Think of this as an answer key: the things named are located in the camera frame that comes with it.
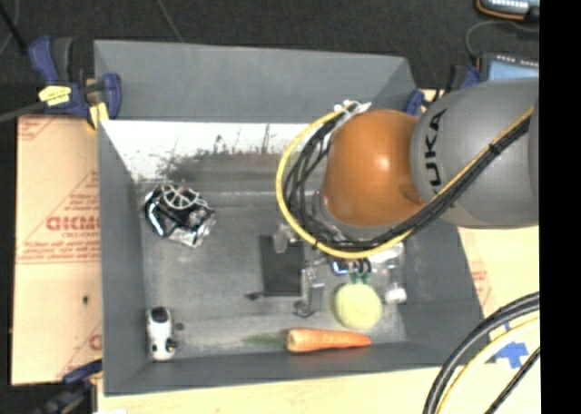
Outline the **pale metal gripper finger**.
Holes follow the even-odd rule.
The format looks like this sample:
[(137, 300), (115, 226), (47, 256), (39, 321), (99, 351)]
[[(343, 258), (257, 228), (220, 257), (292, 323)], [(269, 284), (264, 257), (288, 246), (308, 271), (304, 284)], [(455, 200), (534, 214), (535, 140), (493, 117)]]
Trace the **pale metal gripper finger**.
[(294, 312), (302, 318), (322, 310), (325, 284), (319, 281), (315, 270), (305, 268), (300, 271), (299, 292), (300, 298), (294, 302)]
[(277, 231), (272, 235), (272, 242), (276, 253), (287, 251), (291, 242), (291, 227), (286, 223), (280, 223)]

